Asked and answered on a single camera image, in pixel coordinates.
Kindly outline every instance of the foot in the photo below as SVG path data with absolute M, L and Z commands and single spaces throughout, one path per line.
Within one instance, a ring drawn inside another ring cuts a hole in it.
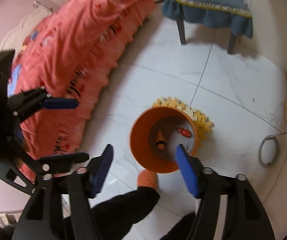
M 137 178 L 137 187 L 151 187 L 153 189 L 157 188 L 156 183 L 157 173 L 143 170 L 139 173 Z

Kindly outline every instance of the floor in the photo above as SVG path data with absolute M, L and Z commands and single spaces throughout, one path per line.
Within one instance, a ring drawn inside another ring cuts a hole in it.
M 175 21 L 164 18 L 159 6 L 110 75 L 82 142 L 92 157 L 101 155 L 108 143 L 115 152 L 103 191 L 90 200 L 91 205 L 137 188 L 137 175 L 143 168 L 132 157 L 130 129 L 162 96 L 177 97 L 214 123 L 213 133 L 197 151 L 204 166 L 226 176 L 243 173 L 260 191 L 269 169 L 260 166 L 258 148 L 267 135 L 283 130 L 286 76 L 241 45 L 228 55 L 228 30 L 186 24 L 186 39 L 187 45 L 181 45 Z M 267 144 L 264 152 L 269 160 L 274 145 Z M 158 205 L 125 239 L 158 240 L 195 210 L 195 200 L 179 171 L 159 174 L 158 181 Z

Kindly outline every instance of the pink bed sheet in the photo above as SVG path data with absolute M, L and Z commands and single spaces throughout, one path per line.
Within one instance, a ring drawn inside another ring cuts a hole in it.
M 153 0 L 70 0 L 37 26 L 38 35 L 13 63 L 15 94 L 45 85 L 54 97 L 76 98 L 74 110 L 41 110 L 21 124 L 34 159 L 74 152 L 110 70 L 155 8 Z M 21 171 L 34 180 L 23 164 Z

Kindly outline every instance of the gray stool leg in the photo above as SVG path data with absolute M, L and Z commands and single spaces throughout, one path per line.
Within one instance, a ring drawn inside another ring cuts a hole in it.
M 186 44 L 186 35 L 184 31 L 184 22 L 183 20 L 177 21 L 178 31 L 179 31 L 179 38 L 181 44 Z
M 230 33 L 230 39 L 229 39 L 229 44 L 228 44 L 228 49 L 227 49 L 228 54 L 232 54 L 237 38 L 238 36 L 235 36 L 232 33 Z

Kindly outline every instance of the yellow foam mat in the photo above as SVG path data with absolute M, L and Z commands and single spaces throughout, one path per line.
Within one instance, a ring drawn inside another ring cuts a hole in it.
M 210 121 L 208 117 L 200 110 L 195 108 L 191 108 L 183 101 L 180 101 L 178 98 L 172 99 L 171 97 L 168 98 L 158 98 L 153 104 L 152 107 L 156 106 L 167 106 L 180 109 L 181 111 L 185 112 L 190 118 L 193 120 L 197 131 L 198 131 L 198 146 L 200 146 L 200 140 L 206 139 L 206 134 L 212 132 L 213 122 Z

